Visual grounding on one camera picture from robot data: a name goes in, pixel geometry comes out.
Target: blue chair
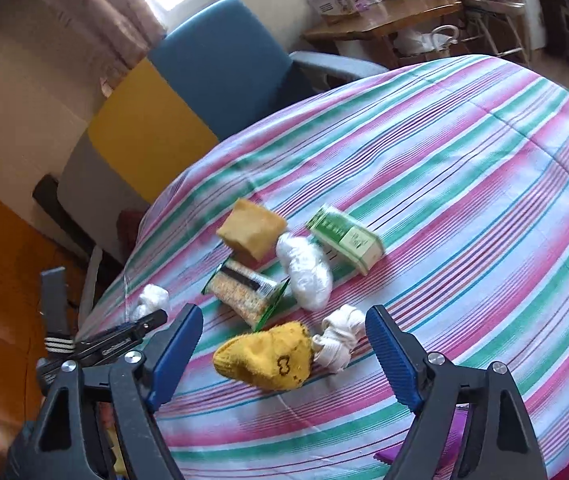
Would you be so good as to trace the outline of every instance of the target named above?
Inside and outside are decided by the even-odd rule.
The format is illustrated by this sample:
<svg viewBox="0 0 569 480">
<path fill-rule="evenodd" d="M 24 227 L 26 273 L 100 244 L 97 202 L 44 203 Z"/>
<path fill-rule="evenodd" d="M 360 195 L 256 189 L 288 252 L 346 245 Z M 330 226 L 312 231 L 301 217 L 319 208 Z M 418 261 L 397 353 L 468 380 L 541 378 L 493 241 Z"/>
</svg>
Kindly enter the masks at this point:
<svg viewBox="0 0 569 480">
<path fill-rule="evenodd" d="M 386 72 L 371 62 L 288 55 L 239 0 L 222 0 L 168 35 L 120 83 L 76 145 L 57 184 L 34 198 L 87 253 L 120 263 L 116 220 L 145 210 L 218 142 L 315 94 L 303 74 L 344 81 Z"/>
</svg>

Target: bed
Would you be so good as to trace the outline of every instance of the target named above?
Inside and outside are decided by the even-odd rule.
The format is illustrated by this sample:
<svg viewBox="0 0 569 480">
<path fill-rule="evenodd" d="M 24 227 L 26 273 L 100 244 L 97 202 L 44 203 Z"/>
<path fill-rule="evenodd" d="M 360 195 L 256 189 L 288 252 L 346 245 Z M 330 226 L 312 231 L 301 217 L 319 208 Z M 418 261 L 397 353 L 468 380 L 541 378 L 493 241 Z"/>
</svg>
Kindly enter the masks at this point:
<svg viewBox="0 0 569 480">
<path fill-rule="evenodd" d="M 335 286 L 317 313 L 285 301 L 271 324 L 318 331 L 344 303 L 384 304 L 402 330 L 456 364 L 505 362 L 549 476 L 569 465 L 569 92 L 518 65 L 465 56 L 360 80 L 286 108 L 216 146 L 145 215 L 122 274 L 80 336 L 128 319 L 147 283 L 170 319 L 202 307 L 204 332 L 156 420 L 186 478 L 375 479 L 374 452 L 404 439 L 367 339 L 349 367 L 314 367 L 298 390 L 262 392 L 213 370 L 247 326 L 200 293 L 228 255 L 215 231 L 236 199 L 292 232 L 329 203 L 381 236 L 368 276 L 329 253 Z M 261 272 L 284 276 L 275 255 Z"/>
</svg>

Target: orange floor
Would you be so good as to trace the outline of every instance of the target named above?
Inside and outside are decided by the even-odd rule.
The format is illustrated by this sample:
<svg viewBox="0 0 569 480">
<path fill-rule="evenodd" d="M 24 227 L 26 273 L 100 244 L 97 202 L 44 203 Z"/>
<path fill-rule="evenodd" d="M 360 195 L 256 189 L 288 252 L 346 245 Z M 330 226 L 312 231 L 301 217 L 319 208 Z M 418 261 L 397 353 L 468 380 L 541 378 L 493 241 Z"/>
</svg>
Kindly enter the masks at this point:
<svg viewBox="0 0 569 480">
<path fill-rule="evenodd" d="M 45 351 L 39 273 L 58 266 L 67 267 L 69 299 L 78 303 L 83 271 L 0 202 L 0 469 L 13 437 L 40 405 L 35 366 Z"/>
</svg>

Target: blue gripper pad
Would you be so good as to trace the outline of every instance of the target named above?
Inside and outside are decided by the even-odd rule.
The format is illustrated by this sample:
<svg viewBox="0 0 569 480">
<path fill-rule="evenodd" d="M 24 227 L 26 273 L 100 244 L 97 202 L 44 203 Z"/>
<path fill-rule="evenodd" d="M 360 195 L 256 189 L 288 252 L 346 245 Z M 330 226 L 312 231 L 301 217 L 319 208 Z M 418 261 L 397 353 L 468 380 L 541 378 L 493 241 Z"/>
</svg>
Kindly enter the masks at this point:
<svg viewBox="0 0 569 480">
<path fill-rule="evenodd" d="M 383 306 L 372 306 L 367 311 L 365 318 L 367 337 L 396 399 L 415 413 L 422 408 L 424 403 L 418 389 L 418 372 L 393 332 L 405 334 L 397 325 L 392 328 L 385 317 L 391 320 L 391 316 Z"/>
<path fill-rule="evenodd" d="M 164 352 L 152 370 L 152 387 L 146 399 L 147 406 L 152 412 L 156 412 L 162 404 L 171 400 L 200 340 L 202 325 L 202 310 L 196 305 L 188 304 L 171 326 L 166 331 L 154 335 L 145 347 L 144 352 L 147 354 L 149 346 L 155 343 L 156 337 L 170 337 Z"/>
</svg>

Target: rolled white sock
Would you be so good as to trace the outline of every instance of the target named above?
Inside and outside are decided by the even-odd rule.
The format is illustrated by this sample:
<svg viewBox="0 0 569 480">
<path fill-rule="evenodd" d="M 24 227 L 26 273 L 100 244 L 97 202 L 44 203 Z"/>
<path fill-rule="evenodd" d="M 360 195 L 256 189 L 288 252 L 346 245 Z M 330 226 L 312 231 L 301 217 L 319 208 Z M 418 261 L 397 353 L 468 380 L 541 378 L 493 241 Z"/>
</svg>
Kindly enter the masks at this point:
<svg viewBox="0 0 569 480">
<path fill-rule="evenodd" d="M 365 314 L 344 304 L 322 320 L 322 335 L 311 338 L 314 362 L 337 374 L 351 361 L 351 352 L 365 333 Z"/>
</svg>

